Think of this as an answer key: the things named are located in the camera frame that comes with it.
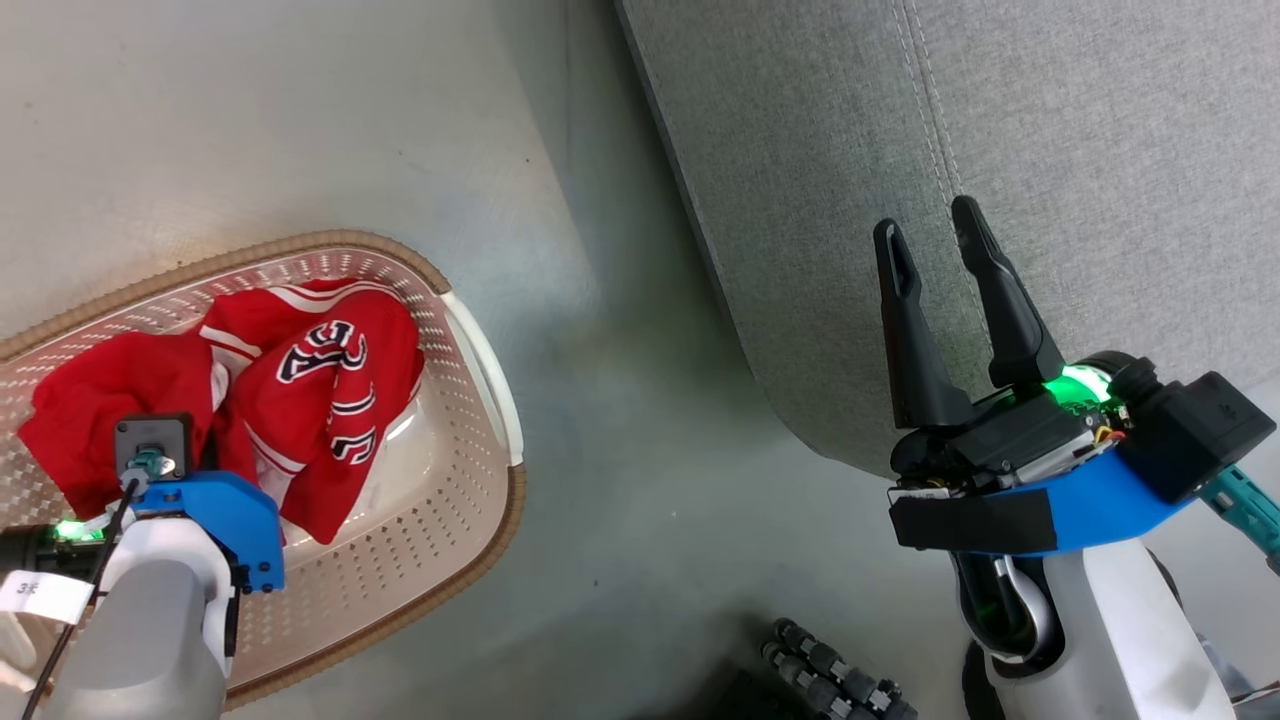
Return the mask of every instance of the laundry basket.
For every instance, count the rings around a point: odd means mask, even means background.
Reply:
[[[488,571],[525,501],[524,439],[502,368],[444,277],[385,237],[328,231],[229,252],[113,292],[0,342],[0,527],[70,510],[17,438],[54,368],[124,332],[182,332],[218,295],[358,278],[417,320],[421,389],[388,429],[372,488],[337,539],[287,532],[287,588],[243,598],[227,707],[308,678],[422,618]]]

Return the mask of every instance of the gray sofa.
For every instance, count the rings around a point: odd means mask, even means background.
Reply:
[[[872,228],[896,218],[957,384],[991,391],[947,206],[982,204],[1068,359],[1242,387],[1280,359],[1280,6],[620,0],[758,382],[887,474]]]

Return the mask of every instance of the basket handle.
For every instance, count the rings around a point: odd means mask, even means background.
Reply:
[[[471,354],[480,365],[481,379],[488,386],[489,395],[497,406],[498,416],[489,419],[493,423],[493,432],[499,439],[506,437],[507,448],[511,452],[511,465],[520,465],[525,461],[525,436],[520,429],[516,400],[511,396],[511,386],[507,384],[507,375],[502,372],[502,364],[498,363],[498,356],[494,354],[493,346],[489,345],[489,338],[480,329],[480,324],[471,315],[471,310],[467,310],[467,306],[458,300],[458,296],[453,291],[449,291],[442,295],[440,300],[444,302],[444,309],[448,311],[448,318],[453,320],[454,328],[461,331],[462,337],[456,340],[466,342],[470,346]]]

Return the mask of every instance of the black cable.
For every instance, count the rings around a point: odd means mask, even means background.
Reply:
[[[102,530],[102,547],[97,551],[97,559],[93,561],[93,571],[90,574],[90,584],[93,585],[93,592],[90,593],[90,598],[97,597],[99,585],[102,584],[102,574],[106,571],[106,561],[111,559],[111,552],[115,551],[115,536],[120,534],[120,525],[124,523],[124,511],[129,509],[129,503],[133,502],[133,491],[137,489],[138,480],[129,480],[129,487],[124,489],[124,497],[120,498],[120,506],[115,509],[111,514],[111,520],[106,524]],[[31,697],[27,698],[27,708],[22,712],[22,720],[31,720],[36,716],[36,708],[40,707],[40,697],[45,694],[45,688],[49,685],[49,678],[54,674],[54,667],[58,666],[58,660],[67,652],[67,644],[70,643],[72,635],[76,633],[76,625],[68,624],[63,628],[61,634],[58,635],[58,642],[54,643],[54,651],[49,655],[49,660],[45,662],[45,667],[40,671],[40,678],[36,680],[36,687],[31,691]]]

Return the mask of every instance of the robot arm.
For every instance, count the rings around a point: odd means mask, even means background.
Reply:
[[[44,717],[219,717],[241,596],[284,588],[275,502],[237,475],[187,473],[170,460],[180,459],[184,448],[157,446],[156,438],[183,438],[178,421],[120,423],[122,434],[131,437],[118,445],[137,461],[122,464],[122,486],[136,489],[113,516],[132,518],[119,542],[81,523],[14,528],[0,536],[0,560],[8,569],[97,580],[93,589],[101,594]],[[96,564],[86,559],[100,555],[106,562],[95,578]]]
[[[1280,557],[1280,511],[1234,466],[1275,423],[1216,373],[1184,387],[1119,352],[1065,365],[977,202],[952,218],[993,348],[997,389],[977,402],[947,377],[901,229],[874,233],[895,420],[914,428],[891,457],[899,542],[951,553],[1006,716],[1234,717],[1137,538],[1199,496]]]

